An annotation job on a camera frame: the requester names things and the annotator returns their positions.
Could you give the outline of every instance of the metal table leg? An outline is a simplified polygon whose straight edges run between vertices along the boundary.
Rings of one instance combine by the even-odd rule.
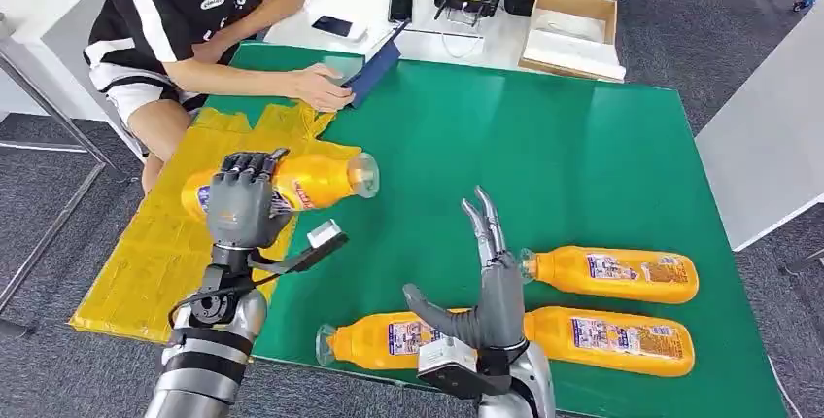
[[[19,71],[15,65],[9,60],[4,53],[0,52],[0,69],[2,69],[12,80],[15,81],[35,102],[48,113],[60,126],[66,129],[66,131],[71,134],[71,136],[79,143],[79,145],[71,145],[71,144],[48,144],[48,143],[29,143],[29,142],[21,142],[21,141],[0,141],[0,147],[10,147],[10,148],[18,148],[18,149],[33,149],[39,151],[61,151],[67,153],[89,153],[91,154],[96,160],[97,163],[91,169],[91,171],[86,175],[86,179],[80,185],[78,190],[72,195],[69,202],[63,207],[60,211],[60,214],[51,223],[49,229],[46,230],[46,234],[40,239],[37,245],[32,250],[31,254],[26,258],[20,268],[17,270],[15,275],[12,277],[12,280],[9,282],[9,285],[3,289],[3,292],[0,293],[0,314],[3,313],[3,310],[9,305],[9,302],[12,299],[12,296],[15,295],[17,290],[20,288],[22,283],[26,280],[28,275],[37,265],[37,262],[49,248],[51,243],[54,241],[54,238],[69,220],[69,217],[72,215],[74,210],[77,208],[80,201],[86,195],[88,190],[91,188],[91,185],[94,183],[94,180],[100,175],[107,166],[111,169],[113,173],[123,179],[128,179],[129,177],[120,170],[115,163],[105,154],[103,154],[97,146],[94,145],[86,135],[80,131],[66,116],[62,111],[60,111],[53,103],[51,103],[48,98],[39,90],[37,87],[31,82],[31,80],[21,71]],[[14,337],[22,337],[28,332],[32,331],[31,328],[26,326],[21,326],[16,323],[12,323],[9,321],[5,321],[0,319],[0,335],[8,335]]]
[[[40,108],[45,110],[56,122],[60,124],[60,126],[65,128],[66,131],[72,135],[75,141],[80,143],[81,146],[83,146],[89,154],[94,156],[98,162],[103,162],[106,165],[109,165],[114,172],[118,173],[122,178],[126,178],[126,174],[120,170],[108,156],[103,154],[103,152],[100,151],[100,149],[98,149],[97,146],[95,146],[94,143],[92,143],[86,135],[75,126],[74,123],[72,123],[69,117],[57,109],[54,104],[52,104],[46,96],[34,86],[31,80],[29,80],[24,73],[19,71],[15,65],[13,65],[12,62],[1,52],[0,69],[6,72],[6,74],[9,75],[15,83],[17,83],[32,99],[34,99],[35,102],[37,102],[37,105],[39,105]]]
[[[824,248],[816,251],[806,258],[790,262],[781,268],[781,272],[791,275],[799,275],[800,272],[816,267],[817,265],[824,267]]]
[[[45,253],[46,250],[49,248],[51,243],[54,241],[54,238],[57,236],[57,233],[60,231],[63,225],[66,224],[66,221],[69,220],[69,217],[75,211],[78,204],[80,204],[80,201],[81,199],[83,199],[83,196],[85,196],[88,190],[91,188],[91,184],[94,183],[94,179],[96,179],[97,176],[100,175],[100,172],[103,171],[104,168],[106,168],[106,164],[102,162],[94,165],[94,167],[91,169],[88,175],[86,175],[86,179],[83,180],[78,190],[74,193],[72,198],[69,199],[69,202],[66,203],[63,209],[60,211],[60,214],[57,216],[57,219],[55,219],[54,222],[51,223],[49,229],[46,230],[46,234],[44,234],[40,241],[37,242],[37,245],[34,247],[34,250],[32,250],[31,254],[28,255],[28,258],[26,258],[23,264],[20,265],[20,268],[17,270],[14,277],[12,277],[11,282],[9,282],[9,285],[7,285],[3,292],[0,293],[0,314],[2,314],[3,310],[6,309],[6,306],[9,305],[9,301],[12,300],[12,296],[15,295],[17,290],[20,288],[20,285],[22,285],[23,281],[28,277],[32,269],[34,269],[34,266],[37,264],[37,261],[40,260],[40,257],[43,255],[43,253]],[[21,334],[20,330],[26,329],[26,327],[24,326],[10,323],[8,321],[4,321],[3,324],[5,325],[5,327],[3,329],[0,329],[0,331],[2,332],[11,331],[12,333]]]

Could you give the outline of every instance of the robotic thumb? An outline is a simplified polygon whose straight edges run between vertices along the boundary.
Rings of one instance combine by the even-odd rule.
[[[455,314],[428,302],[421,290],[413,284],[403,286],[403,295],[406,297],[406,305],[409,309],[424,322],[450,337],[457,335],[453,322]]]

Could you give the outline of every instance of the gray carpet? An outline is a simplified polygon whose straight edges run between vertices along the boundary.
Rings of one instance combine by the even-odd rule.
[[[794,0],[626,0],[620,57],[634,82],[674,87],[697,132],[798,21]],[[105,125],[79,122],[130,168],[137,161]],[[59,141],[46,119],[11,116],[0,137]],[[0,284],[29,253],[92,166],[65,153],[0,150]],[[145,409],[159,347],[65,326],[142,197],[138,184],[97,180],[4,317],[37,333],[0,339],[0,417],[130,417]],[[780,275],[824,246],[816,207],[737,255],[761,335],[806,418],[824,417],[824,269]],[[234,416],[469,417],[448,397],[293,366],[255,363]]]

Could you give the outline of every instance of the yellow plastic bag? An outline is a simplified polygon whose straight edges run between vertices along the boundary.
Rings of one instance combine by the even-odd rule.
[[[169,309],[200,285],[209,263],[212,239],[204,223],[189,217],[181,204],[183,183],[192,173],[220,166],[238,151],[323,154],[351,158],[360,148],[319,141],[334,119],[318,114],[304,102],[293,107],[269,104],[254,129],[243,114],[226,115],[206,108],[197,117],[152,192],[120,236],[120,241],[69,324],[78,331],[165,342]],[[271,248],[262,251],[281,259],[289,248],[297,217]],[[266,274],[255,271],[253,278]],[[260,289],[269,299],[275,284]]]

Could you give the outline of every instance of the plastic bottle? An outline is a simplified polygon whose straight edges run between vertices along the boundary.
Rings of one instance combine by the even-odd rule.
[[[548,358],[657,376],[688,373],[695,361],[682,325],[664,319],[545,307],[524,316],[524,335]],[[373,314],[351,326],[321,326],[318,363],[350,362],[366,369],[416,369],[418,349],[442,334],[415,313]]]
[[[521,251],[524,277],[562,292],[660,303],[684,303],[698,291],[689,258],[675,253],[564,246],[549,253]]]
[[[550,306],[524,317],[524,335],[551,360],[664,377],[695,364],[690,333],[661,318]]]
[[[209,184],[215,170],[192,175],[184,184],[181,200],[196,219],[206,219]],[[317,154],[286,156],[275,169],[273,188],[286,199],[272,199],[272,214],[327,208],[340,199],[357,194],[370,198],[380,188],[380,172],[375,159],[361,153],[349,160]]]

